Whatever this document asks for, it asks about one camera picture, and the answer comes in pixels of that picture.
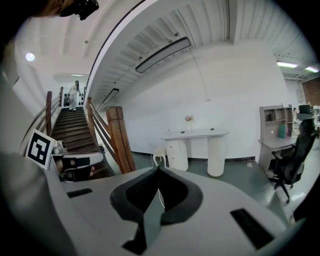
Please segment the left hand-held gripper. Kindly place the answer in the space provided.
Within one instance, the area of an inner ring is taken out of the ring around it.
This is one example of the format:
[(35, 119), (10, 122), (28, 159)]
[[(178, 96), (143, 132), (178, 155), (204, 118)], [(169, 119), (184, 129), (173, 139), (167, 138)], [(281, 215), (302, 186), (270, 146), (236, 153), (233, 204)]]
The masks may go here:
[(64, 141), (55, 140), (52, 137), (34, 129), (30, 135), (28, 145), (24, 156), (36, 163), (44, 170), (57, 174), (62, 182), (66, 181), (58, 172), (56, 161), (59, 159), (76, 158), (84, 160), (89, 158), (89, 163), (84, 163), (86, 166), (94, 166), (104, 160), (104, 155), (101, 152), (89, 153), (71, 153), (67, 151)]

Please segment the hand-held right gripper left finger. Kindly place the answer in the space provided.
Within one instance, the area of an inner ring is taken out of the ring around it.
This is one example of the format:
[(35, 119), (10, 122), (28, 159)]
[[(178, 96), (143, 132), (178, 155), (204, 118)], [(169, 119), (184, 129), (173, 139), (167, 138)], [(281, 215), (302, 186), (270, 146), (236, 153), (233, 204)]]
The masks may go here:
[(78, 256), (131, 256), (122, 246), (135, 237), (138, 224), (123, 220), (110, 203), (119, 185), (149, 171), (61, 183), (56, 172), (44, 172), (57, 215)]

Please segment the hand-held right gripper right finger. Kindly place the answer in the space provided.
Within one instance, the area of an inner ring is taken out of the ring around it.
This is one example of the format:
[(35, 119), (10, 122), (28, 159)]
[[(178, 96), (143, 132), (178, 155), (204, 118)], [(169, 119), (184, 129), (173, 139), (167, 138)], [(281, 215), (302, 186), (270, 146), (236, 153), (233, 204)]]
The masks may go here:
[[(151, 246), (148, 256), (276, 256), (297, 235), (305, 223), (288, 226), (272, 211), (246, 193), (226, 182), (186, 171), (174, 173), (198, 185), (203, 201), (186, 222), (164, 226)], [(232, 215), (245, 210), (271, 235), (270, 242), (256, 248)]]

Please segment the person's left hand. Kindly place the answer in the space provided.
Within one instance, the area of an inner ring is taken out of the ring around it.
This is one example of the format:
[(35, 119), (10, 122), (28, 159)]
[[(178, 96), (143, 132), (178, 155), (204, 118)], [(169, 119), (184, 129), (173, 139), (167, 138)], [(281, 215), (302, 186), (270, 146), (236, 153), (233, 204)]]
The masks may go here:
[(55, 162), (58, 172), (68, 182), (87, 181), (95, 170), (92, 165), (84, 165), (89, 163), (89, 158), (84, 160), (80, 158), (62, 158)]

